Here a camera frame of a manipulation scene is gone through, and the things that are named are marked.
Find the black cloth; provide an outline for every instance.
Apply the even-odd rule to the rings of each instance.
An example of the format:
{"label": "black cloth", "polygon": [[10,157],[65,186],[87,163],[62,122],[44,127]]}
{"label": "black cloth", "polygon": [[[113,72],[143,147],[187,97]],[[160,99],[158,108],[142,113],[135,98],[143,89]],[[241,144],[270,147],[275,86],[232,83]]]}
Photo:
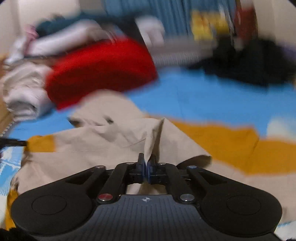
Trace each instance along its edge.
{"label": "black cloth", "polygon": [[25,234],[20,229],[10,229],[9,231],[5,229],[0,229],[0,240],[1,241],[36,241],[28,234]]}
{"label": "black cloth", "polygon": [[230,38],[222,38],[212,58],[189,67],[200,68],[206,74],[264,87],[292,82],[296,73],[295,64],[285,58],[282,49],[273,41],[264,39],[253,39],[237,52]]}

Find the blue floor mat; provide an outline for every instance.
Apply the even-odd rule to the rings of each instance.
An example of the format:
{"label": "blue floor mat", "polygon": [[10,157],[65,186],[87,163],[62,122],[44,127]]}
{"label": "blue floor mat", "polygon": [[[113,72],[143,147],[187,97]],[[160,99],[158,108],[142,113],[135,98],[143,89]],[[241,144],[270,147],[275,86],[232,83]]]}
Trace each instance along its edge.
{"label": "blue floor mat", "polygon": [[37,120],[21,122],[12,129],[9,137],[27,140],[32,136],[44,136],[71,129],[73,126],[70,124],[67,117],[73,110],[74,107],[62,111],[53,110]]}
{"label": "blue floor mat", "polygon": [[163,71],[159,81],[128,97],[151,115],[188,122],[248,125],[266,135],[272,117],[296,117],[292,85],[264,89],[205,75],[203,71]]}

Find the folded clothes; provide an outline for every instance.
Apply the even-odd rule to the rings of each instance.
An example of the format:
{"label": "folded clothes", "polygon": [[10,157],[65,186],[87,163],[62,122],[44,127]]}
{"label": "folded clothes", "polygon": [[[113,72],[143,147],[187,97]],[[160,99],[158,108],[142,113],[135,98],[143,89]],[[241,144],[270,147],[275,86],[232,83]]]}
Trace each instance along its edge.
{"label": "folded clothes", "polygon": [[1,79],[3,100],[15,121],[35,119],[52,108],[43,89],[45,77],[51,72],[48,66],[28,62]]}
{"label": "folded clothes", "polygon": [[20,87],[43,88],[45,77],[51,72],[52,69],[46,65],[24,63],[1,79],[3,96],[8,96],[10,91]]}
{"label": "folded clothes", "polygon": [[127,91],[157,78],[148,50],[131,39],[97,43],[60,59],[46,79],[46,91],[58,109],[98,89]]}
{"label": "folded clothes", "polygon": [[31,42],[27,56],[55,55],[102,39],[111,39],[111,36],[96,21],[84,19]]}
{"label": "folded clothes", "polygon": [[103,26],[107,26],[110,24],[117,25],[128,37],[133,38],[134,40],[143,44],[143,39],[135,23],[135,18],[138,16],[142,16],[143,14],[143,11],[130,12],[129,14],[122,16],[108,15],[102,12],[94,14],[80,12],[78,15],[73,17],[58,18],[51,21],[47,20],[41,22],[36,27],[36,31],[40,37],[44,37],[65,29],[80,20],[89,19],[96,21],[102,28]]}
{"label": "folded clothes", "polygon": [[54,105],[42,88],[18,88],[4,98],[14,121],[36,119],[48,112]]}

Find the white towel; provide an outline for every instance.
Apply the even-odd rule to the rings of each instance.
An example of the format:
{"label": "white towel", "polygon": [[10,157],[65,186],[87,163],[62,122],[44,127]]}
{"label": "white towel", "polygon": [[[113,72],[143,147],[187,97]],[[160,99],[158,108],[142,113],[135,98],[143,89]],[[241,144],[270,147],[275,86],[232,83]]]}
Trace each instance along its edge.
{"label": "white towel", "polygon": [[5,75],[3,100],[14,121],[33,120],[48,112],[53,104],[43,89],[52,69],[45,65],[24,63]]}
{"label": "white towel", "polygon": [[23,87],[12,90],[5,102],[7,109],[13,113],[14,121],[36,119],[53,107],[47,92],[42,88]]}

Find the clothing pile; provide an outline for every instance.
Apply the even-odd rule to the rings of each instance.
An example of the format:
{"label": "clothing pile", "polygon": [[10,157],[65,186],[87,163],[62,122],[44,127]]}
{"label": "clothing pile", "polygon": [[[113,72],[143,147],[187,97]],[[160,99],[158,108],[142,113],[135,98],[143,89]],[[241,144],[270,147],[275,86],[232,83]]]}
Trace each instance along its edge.
{"label": "clothing pile", "polygon": [[199,61],[189,69],[203,68],[206,74],[269,87],[292,82],[296,65],[281,47],[266,39],[252,39],[242,51],[236,51],[229,37],[221,38],[213,57]]}
{"label": "clothing pile", "polygon": [[157,78],[147,46],[162,45],[153,16],[57,16],[28,25],[4,61],[3,99],[14,121],[36,119],[55,105],[77,103],[97,90],[126,91]]}

